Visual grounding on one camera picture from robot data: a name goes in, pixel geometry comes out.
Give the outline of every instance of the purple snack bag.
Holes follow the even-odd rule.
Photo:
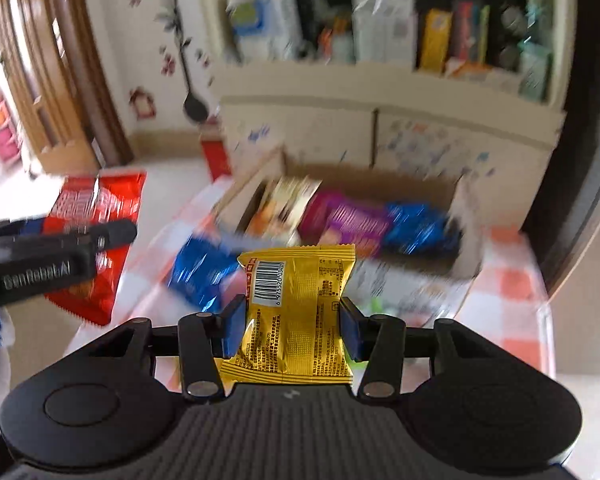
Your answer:
[[[389,227],[391,222],[386,213],[342,204],[329,216],[318,244],[355,244],[357,257],[370,258],[378,254]]]
[[[298,234],[302,240],[316,241],[320,238],[333,210],[345,203],[347,198],[342,193],[320,189],[316,191],[298,226]]]

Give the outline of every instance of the tree branch decal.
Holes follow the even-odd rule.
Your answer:
[[[187,38],[182,25],[182,14],[178,6],[178,0],[162,0],[164,9],[156,14],[155,19],[164,23],[164,31],[174,34],[180,65],[187,86],[187,97],[184,102],[184,113],[194,122],[201,123],[208,118],[209,111],[206,105],[194,93],[189,73],[189,65],[185,51],[191,44],[191,38]]]

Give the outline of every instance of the barcode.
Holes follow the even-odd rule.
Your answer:
[[[253,303],[263,306],[282,305],[284,262],[258,262],[253,280]]]

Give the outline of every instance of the cabinet door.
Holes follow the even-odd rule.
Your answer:
[[[468,177],[485,225],[519,228],[551,149],[407,115],[380,113],[376,168],[422,178]]]
[[[234,173],[278,145],[302,163],[371,165],[370,111],[222,104],[222,129]]]

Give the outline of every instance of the white shelf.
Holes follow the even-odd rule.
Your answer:
[[[547,105],[392,64],[217,64],[215,77],[214,91],[221,104],[407,111],[551,148],[557,144],[564,121],[561,111]]]

